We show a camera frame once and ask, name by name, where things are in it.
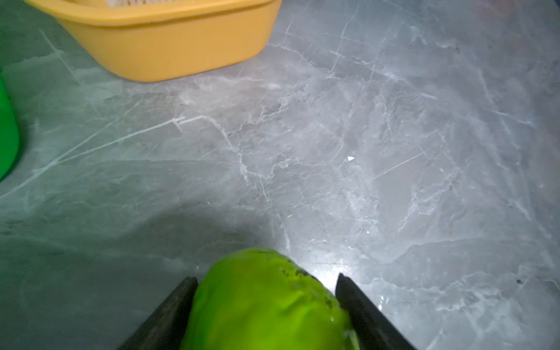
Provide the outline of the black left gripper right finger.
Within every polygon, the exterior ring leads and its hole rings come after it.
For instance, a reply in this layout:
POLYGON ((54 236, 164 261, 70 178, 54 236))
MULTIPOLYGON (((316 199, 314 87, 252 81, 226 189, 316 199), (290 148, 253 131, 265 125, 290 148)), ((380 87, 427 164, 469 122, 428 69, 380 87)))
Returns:
POLYGON ((348 312, 361 349, 416 349, 349 277, 338 275, 335 297, 348 312))

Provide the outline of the green custard apple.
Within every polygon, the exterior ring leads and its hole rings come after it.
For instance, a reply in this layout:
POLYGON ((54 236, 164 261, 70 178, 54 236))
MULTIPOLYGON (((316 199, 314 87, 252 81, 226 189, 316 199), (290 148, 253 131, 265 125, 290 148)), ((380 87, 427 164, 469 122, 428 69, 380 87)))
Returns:
POLYGON ((195 291, 181 349, 359 349, 349 314, 273 249, 224 256, 195 291))

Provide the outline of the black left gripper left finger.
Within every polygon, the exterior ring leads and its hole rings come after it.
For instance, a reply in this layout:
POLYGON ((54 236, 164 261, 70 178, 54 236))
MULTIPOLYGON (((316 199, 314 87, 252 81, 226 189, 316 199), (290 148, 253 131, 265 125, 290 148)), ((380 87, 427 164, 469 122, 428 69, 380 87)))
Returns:
POLYGON ((188 326, 197 287, 195 277, 187 277, 181 281, 118 349, 179 349, 188 326))

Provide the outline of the white foam net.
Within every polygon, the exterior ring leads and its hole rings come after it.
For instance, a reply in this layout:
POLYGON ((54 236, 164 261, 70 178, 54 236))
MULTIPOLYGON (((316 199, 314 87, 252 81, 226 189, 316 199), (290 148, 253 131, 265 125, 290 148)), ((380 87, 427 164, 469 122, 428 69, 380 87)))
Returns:
POLYGON ((138 7, 148 4, 174 2, 174 0, 106 0, 109 7, 138 7))

